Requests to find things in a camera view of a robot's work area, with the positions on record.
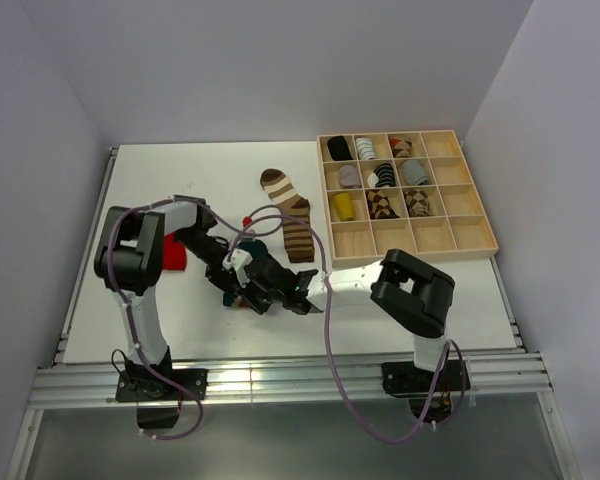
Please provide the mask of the dark green reindeer sock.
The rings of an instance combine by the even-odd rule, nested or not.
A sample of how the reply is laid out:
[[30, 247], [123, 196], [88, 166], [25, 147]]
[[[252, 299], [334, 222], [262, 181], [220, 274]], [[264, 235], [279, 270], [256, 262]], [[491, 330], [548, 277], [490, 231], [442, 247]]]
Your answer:
[[[253, 259], [257, 259], [268, 253], [268, 248], [267, 248], [266, 244], [261, 240], [241, 241], [238, 244], [237, 248], [249, 252]], [[240, 296], [231, 295], [229, 293], [223, 294], [222, 303], [227, 308], [247, 308], [248, 307], [248, 305], [244, 302], [244, 300]]]

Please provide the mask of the brown striped sock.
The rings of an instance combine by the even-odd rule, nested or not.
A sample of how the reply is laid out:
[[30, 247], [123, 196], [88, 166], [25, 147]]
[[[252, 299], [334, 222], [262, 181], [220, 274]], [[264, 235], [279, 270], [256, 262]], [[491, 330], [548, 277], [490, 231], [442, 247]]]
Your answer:
[[294, 188], [290, 178], [282, 171], [269, 168], [260, 176], [260, 185], [271, 202], [285, 216], [282, 220], [284, 249], [290, 263], [311, 263], [315, 248], [310, 225], [309, 201]]

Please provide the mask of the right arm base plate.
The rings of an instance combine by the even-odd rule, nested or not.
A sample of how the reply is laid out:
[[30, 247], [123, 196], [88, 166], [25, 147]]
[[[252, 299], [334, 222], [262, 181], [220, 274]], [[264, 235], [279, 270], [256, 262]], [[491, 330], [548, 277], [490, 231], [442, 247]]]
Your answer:
[[[434, 373], [415, 367], [413, 361], [385, 362], [381, 364], [382, 388], [396, 398], [425, 396], [428, 393]], [[438, 376], [434, 392], [459, 393], [471, 387], [465, 368], [457, 359], [448, 360]]]

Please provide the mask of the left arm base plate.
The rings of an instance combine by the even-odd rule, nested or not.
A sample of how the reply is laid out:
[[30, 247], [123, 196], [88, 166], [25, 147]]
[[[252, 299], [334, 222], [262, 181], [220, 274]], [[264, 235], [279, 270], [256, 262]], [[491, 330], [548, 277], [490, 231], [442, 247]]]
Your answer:
[[203, 400], [206, 395], [208, 370], [203, 368], [162, 369], [158, 373], [172, 383], [184, 387], [192, 396], [151, 374], [144, 366], [134, 363], [119, 375], [115, 401], [118, 403]]

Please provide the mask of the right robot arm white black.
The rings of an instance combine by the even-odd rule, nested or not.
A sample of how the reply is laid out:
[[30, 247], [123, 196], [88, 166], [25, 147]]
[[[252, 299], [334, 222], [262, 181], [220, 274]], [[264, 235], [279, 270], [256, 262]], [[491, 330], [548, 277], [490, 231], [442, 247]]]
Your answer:
[[440, 358], [447, 342], [446, 319], [455, 280], [399, 249], [371, 264], [321, 272], [293, 272], [271, 255], [256, 259], [243, 250], [225, 263], [234, 267], [245, 296], [261, 305], [279, 303], [297, 315], [328, 313], [333, 307], [375, 304], [414, 337], [413, 378], [432, 390], [448, 374]]

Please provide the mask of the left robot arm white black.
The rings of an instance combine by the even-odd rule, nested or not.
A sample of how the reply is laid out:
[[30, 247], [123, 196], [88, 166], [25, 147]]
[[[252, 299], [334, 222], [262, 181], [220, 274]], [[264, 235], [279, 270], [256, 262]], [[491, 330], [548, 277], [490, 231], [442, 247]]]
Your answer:
[[209, 234], [218, 221], [204, 199], [183, 195], [135, 208], [114, 206], [106, 213], [94, 270], [122, 311], [128, 362], [150, 365], [140, 374], [138, 385], [152, 399], [167, 397], [175, 386], [174, 373], [160, 365], [170, 360], [156, 302], [165, 237], [174, 234], [206, 265], [212, 285], [231, 294], [241, 289], [239, 277], [226, 262], [229, 247]]

